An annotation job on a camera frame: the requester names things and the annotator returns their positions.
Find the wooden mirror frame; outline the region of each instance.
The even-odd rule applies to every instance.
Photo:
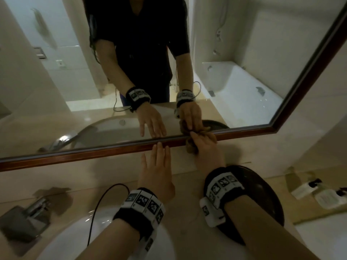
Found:
[[[267,125],[215,131],[214,134],[216,135],[217,140],[220,141],[277,133],[346,40],[347,4],[344,6],[339,16],[336,18],[314,52],[310,61],[301,72],[271,122]],[[187,137],[185,136],[171,136],[161,139],[148,139],[88,149],[75,149],[48,154],[2,158],[0,159],[0,172],[147,151],[151,150],[153,144],[159,140],[163,142],[164,145],[179,147],[185,145],[186,138]]]

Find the wrist strap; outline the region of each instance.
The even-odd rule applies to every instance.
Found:
[[[204,195],[216,209],[223,208],[225,203],[245,194],[245,188],[225,167],[213,170],[206,177]]]
[[[164,205],[153,192],[141,188],[132,190],[120,206],[114,219],[122,219],[140,232],[140,237],[149,238],[164,216]]]
[[[179,107],[186,103],[186,102],[193,102],[195,101],[196,96],[194,96],[194,93],[189,89],[183,89],[182,91],[178,92],[176,97],[176,109],[175,109],[175,117],[179,118]]]
[[[132,87],[125,95],[131,105],[131,111],[135,111],[145,102],[151,102],[151,97],[141,88]]]

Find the small bottle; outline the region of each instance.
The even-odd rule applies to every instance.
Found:
[[[298,200],[300,200],[302,197],[305,197],[306,195],[312,193],[313,191],[318,189],[318,184],[322,183],[321,179],[315,179],[311,182],[306,182],[300,187],[296,188],[291,192],[291,194]]]
[[[338,191],[327,189],[316,194],[314,198],[324,209],[334,209],[347,203],[347,188],[340,188]]]

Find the person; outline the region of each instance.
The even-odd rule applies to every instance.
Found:
[[[207,180],[213,172],[225,168],[224,155],[217,147],[213,134],[201,136],[191,132],[191,136],[199,149],[195,164]],[[163,148],[161,143],[154,145],[149,162],[142,155],[142,171],[138,181],[139,187],[151,190],[164,204],[175,196],[170,159],[168,147]],[[223,207],[255,259],[319,260],[249,196],[235,196]],[[138,246],[139,239],[137,229],[122,219],[115,219],[77,260],[126,260]]]
[[[177,102],[179,117],[190,130],[200,131],[201,109],[192,96],[185,1],[84,0],[84,5],[91,47],[107,78],[119,90],[123,106],[136,111],[140,135],[144,136],[145,124],[153,138],[167,134],[160,113],[150,103],[170,101],[168,49],[176,59],[180,93],[190,95]]]

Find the brown cloth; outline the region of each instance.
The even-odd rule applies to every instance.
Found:
[[[196,131],[196,130],[189,130],[188,126],[187,126],[187,122],[185,120],[181,120],[179,122],[180,125],[180,130],[183,133],[184,136],[189,136],[189,138],[186,140],[186,149],[188,153],[194,153],[195,155],[199,153],[199,150],[197,148],[197,146],[195,145],[193,139],[190,137],[190,132],[194,131],[195,133],[197,133],[198,135],[203,135],[205,136],[210,130],[211,127],[204,127],[202,130],[200,131]]]

